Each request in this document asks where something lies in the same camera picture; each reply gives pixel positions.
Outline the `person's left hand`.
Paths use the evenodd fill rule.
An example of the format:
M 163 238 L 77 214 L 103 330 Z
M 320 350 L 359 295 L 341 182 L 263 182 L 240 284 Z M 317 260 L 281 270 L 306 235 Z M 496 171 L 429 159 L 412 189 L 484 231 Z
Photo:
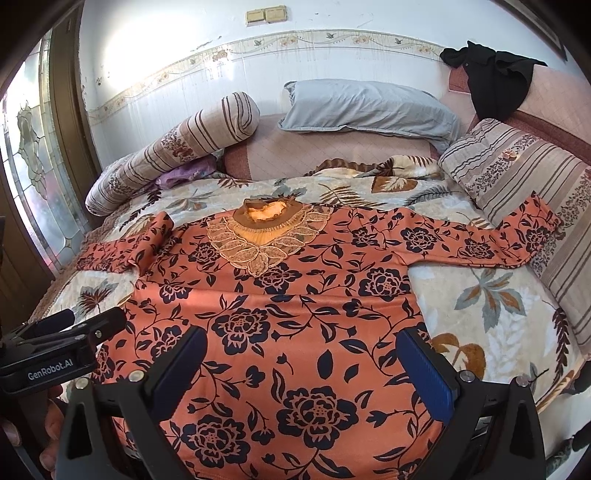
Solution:
M 62 393 L 63 387 L 57 385 L 42 395 L 42 399 L 45 400 L 45 407 L 43 409 L 45 417 L 42 422 L 44 431 L 42 434 L 42 445 L 44 449 L 39 453 L 38 463 L 41 469 L 52 479 L 56 478 L 59 441 L 64 423 L 64 414 L 58 406 Z M 13 450 L 22 446 L 22 435 L 14 423 L 7 418 L 5 413 L 1 413 L 1 428 Z

